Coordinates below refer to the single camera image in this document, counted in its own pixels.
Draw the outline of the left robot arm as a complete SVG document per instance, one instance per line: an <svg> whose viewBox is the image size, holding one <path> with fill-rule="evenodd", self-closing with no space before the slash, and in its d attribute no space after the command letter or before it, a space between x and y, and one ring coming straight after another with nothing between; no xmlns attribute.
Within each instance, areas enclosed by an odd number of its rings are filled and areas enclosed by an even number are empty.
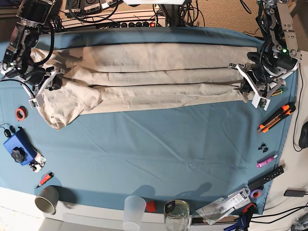
<svg viewBox="0 0 308 231"><path fill-rule="evenodd" d="M254 107L266 108L269 97L284 84L302 60L293 21L286 0L258 0L256 22L264 42L260 50L249 52L249 62L236 68L244 77L242 92L254 92Z"/></svg>

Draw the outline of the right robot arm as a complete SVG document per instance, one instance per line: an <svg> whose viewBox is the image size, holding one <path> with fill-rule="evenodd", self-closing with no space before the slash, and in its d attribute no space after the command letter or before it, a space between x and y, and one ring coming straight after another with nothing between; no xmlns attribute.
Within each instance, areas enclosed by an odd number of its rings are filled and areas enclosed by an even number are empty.
<svg viewBox="0 0 308 231"><path fill-rule="evenodd" d="M54 0L24 0L21 2L16 23L12 32L0 72L6 79L16 78L19 82L27 83L38 90L58 90L62 86L61 70L55 67L43 68L50 59L55 41L54 29L48 21L48 16L55 4ZM44 26L50 29L51 43L48 55L39 62L31 58L31 49L36 46Z"/></svg>

